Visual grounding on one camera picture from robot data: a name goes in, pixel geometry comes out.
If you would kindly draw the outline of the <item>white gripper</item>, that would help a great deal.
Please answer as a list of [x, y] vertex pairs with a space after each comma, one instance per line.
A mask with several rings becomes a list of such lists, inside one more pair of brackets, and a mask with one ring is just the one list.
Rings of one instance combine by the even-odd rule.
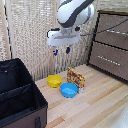
[[72, 44], [78, 43], [80, 39], [80, 33], [75, 30], [67, 29], [62, 32], [59, 28], [53, 29], [47, 32], [47, 44], [53, 47], [53, 55], [57, 56], [58, 49], [56, 46], [69, 45], [66, 48], [66, 54], [71, 51]]

